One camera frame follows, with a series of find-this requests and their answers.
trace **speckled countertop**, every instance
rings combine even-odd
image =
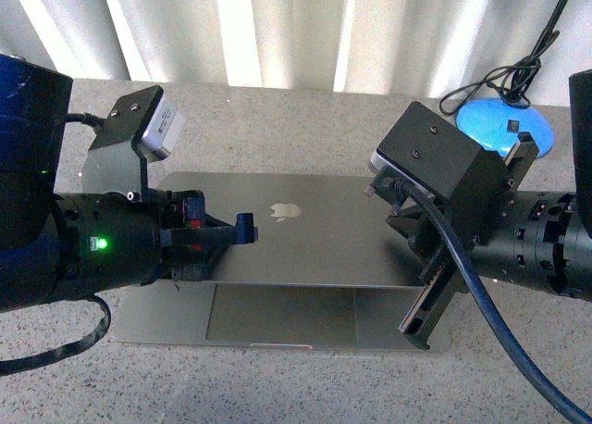
[[[105,115],[142,83],[76,81],[70,109]],[[164,85],[187,116],[174,154],[150,166],[157,185],[177,170],[369,175],[366,162],[410,97]],[[425,103],[436,108],[435,101]],[[574,189],[569,109],[542,107],[557,144],[523,189]],[[89,129],[69,126],[56,190],[80,190]],[[592,411],[592,305],[487,281],[526,351]],[[104,293],[117,323],[125,289]],[[100,313],[61,303],[0,315],[0,357],[78,339]],[[562,422],[503,353],[469,295],[446,315],[442,354],[303,352],[118,343],[0,379],[0,423],[21,422]]]

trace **blue light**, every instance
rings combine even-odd
[[[498,98],[467,103],[459,111],[456,125],[488,151],[498,151],[505,157],[518,142],[518,133],[508,132],[509,120],[520,122],[520,132],[531,133],[540,150],[538,157],[548,153],[555,143],[553,129],[536,109],[511,107]]]

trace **black cable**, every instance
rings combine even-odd
[[[89,296],[84,300],[98,304],[104,313],[103,318],[90,334],[87,334],[79,341],[67,343],[38,355],[0,361],[0,377],[55,364],[67,357],[85,352],[103,339],[111,326],[111,310],[109,310],[107,303],[96,295]]]
[[[73,122],[78,122],[78,123],[82,123],[83,125],[90,126],[90,127],[92,127],[92,130],[94,131],[94,133],[98,134],[99,130],[101,130],[101,127],[105,123],[105,119],[95,116],[93,114],[89,114],[88,112],[84,112],[81,114],[78,114],[78,113],[68,114],[66,116],[66,123],[73,123]]]
[[[434,203],[415,187],[410,181],[397,179],[390,184],[395,192],[411,197],[415,203],[424,209],[429,216],[436,230],[442,237],[450,251],[454,263],[461,271],[462,278],[466,282],[473,298],[476,300],[481,313],[487,320],[489,327],[501,343],[512,362],[522,372],[524,377],[535,387],[535,389],[566,419],[572,423],[592,423],[592,417],[586,414],[581,408],[570,401],[535,365],[532,359],[524,351],[524,348],[513,336],[512,331],[496,308],[487,292],[485,285],[479,279],[475,266],[464,250],[461,241],[450,226],[444,215]]]
[[[484,84],[486,84],[488,88],[495,90],[498,93],[499,98],[506,103],[506,105],[520,108],[530,107],[530,100],[526,97],[526,91],[541,69],[542,65],[540,57],[550,48],[555,40],[557,40],[557,37],[560,34],[559,31],[554,31],[554,28],[567,2],[568,0],[558,1],[551,14],[549,22],[538,37],[535,47],[529,56],[525,56],[513,65],[492,69],[482,80],[466,84],[444,95],[439,103],[439,108],[442,114],[446,116],[456,114]],[[503,78],[501,84],[497,85],[494,81],[501,78]],[[444,102],[446,100],[470,88],[473,88],[473,90],[467,94],[457,106],[454,106],[450,110],[444,109]]]

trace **blue cable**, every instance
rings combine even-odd
[[[398,191],[403,195],[411,197],[427,213],[449,249],[454,263],[461,271],[462,278],[466,282],[473,298],[476,300],[489,327],[491,327],[499,343],[501,343],[503,349],[524,377],[567,420],[572,423],[591,424],[592,417],[555,387],[518,343],[489,296],[485,285],[479,279],[475,266],[461,244],[461,241],[440,210],[410,181],[405,179],[395,180],[391,184],[391,188],[395,192]]]

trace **apple logo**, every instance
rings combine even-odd
[[[276,222],[286,220],[286,218],[297,218],[302,214],[302,210],[299,206],[294,204],[275,204],[271,206],[274,213],[271,215],[272,218],[278,218]]]

